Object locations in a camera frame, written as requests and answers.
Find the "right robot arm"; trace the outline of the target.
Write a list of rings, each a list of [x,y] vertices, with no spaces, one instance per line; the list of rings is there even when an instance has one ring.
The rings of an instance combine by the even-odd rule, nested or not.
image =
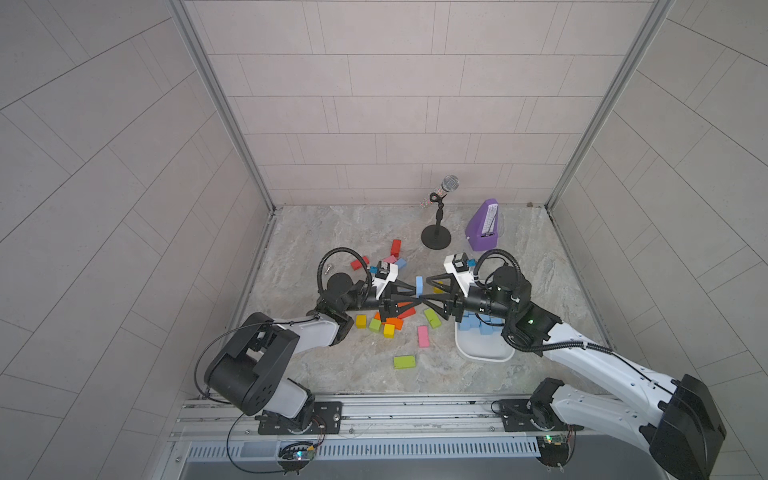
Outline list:
[[[519,417],[542,431],[580,426],[649,454],[676,479],[707,479],[727,431],[708,387],[698,378],[672,378],[593,342],[531,299],[519,269],[499,267],[488,282],[448,264],[423,280],[418,296],[446,319],[464,314],[501,322],[501,337],[517,352],[570,368],[609,392],[584,393],[554,378],[543,380]]]

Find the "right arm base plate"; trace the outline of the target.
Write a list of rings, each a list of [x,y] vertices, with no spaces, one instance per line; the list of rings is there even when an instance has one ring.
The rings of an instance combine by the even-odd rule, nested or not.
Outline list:
[[[494,415],[501,418],[506,432],[560,432],[567,431],[569,428],[575,431],[584,429],[580,425],[566,425],[555,417],[549,421],[546,428],[542,428],[535,423],[534,413],[528,404],[528,399],[502,399],[494,401],[491,410]]]

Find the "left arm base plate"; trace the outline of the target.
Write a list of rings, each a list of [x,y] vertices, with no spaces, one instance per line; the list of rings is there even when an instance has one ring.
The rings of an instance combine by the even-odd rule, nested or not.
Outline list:
[[[259,435],[318,435],[338,434],[343,413],[343,403],[313,402],[295,417],[288,418],[271,411],[259,417]]]

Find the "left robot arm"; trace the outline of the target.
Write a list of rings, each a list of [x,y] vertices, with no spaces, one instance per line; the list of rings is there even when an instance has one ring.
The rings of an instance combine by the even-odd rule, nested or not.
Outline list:
[[[419,277],[410,285],[398,275],[397,264],[381,261],[370,267],[349,247],[328,251],[316,271],[315,307],[303,317],[288,320],[256,312],[218,336],[217,340],[227,342],[204,374],[194,377],[195,388],[207,399],[212,393],[220,395],[221,403],[247,416],[267,411],[291,420],[301,417],[314,397],[285,377],[293,356],[341,343],[355,325],[351,313],[375,310],[385,319],[416,307],[424,280]]]

